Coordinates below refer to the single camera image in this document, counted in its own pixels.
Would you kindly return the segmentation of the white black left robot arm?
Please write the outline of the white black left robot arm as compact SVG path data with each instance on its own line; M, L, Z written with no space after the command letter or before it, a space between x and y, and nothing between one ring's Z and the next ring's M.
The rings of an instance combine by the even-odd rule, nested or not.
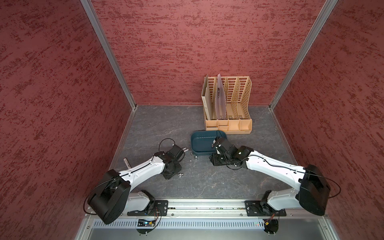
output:
M163 175L167 180L180 172L181 161L185 154L157 152L148 161L126 171L110 170L86 198L87 204L95 214L108 225L123 212L143 211L150 203L150 196L139 192L129 196L141 183L156 175Z

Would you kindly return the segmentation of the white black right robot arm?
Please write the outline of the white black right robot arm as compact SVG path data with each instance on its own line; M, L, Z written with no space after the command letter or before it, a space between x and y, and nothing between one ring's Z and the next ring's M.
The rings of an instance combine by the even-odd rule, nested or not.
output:
M261 200L247 207L252 215L283 216L286 209L304 209L317 216L323 216L326 212L331 187L314 165L294 166L245 146L228 151L223 145L216 147L210 162L214 166L226 166L232 170L260 172L290 186L287 190L266 191Z

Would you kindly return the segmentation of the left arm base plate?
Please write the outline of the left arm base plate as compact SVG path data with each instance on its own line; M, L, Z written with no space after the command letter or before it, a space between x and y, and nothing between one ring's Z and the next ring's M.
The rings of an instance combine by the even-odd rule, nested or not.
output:
M150 201L144 210L127 212L127 216L164 217L167 215L168 206L169 201L167 200L154 200Z

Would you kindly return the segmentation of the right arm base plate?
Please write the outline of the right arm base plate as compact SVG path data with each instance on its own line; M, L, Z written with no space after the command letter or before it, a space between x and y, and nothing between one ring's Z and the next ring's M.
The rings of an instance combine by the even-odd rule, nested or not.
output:
M286 210L275 210L267 203L261 201L245 201L245 209L248 217L286 217Z

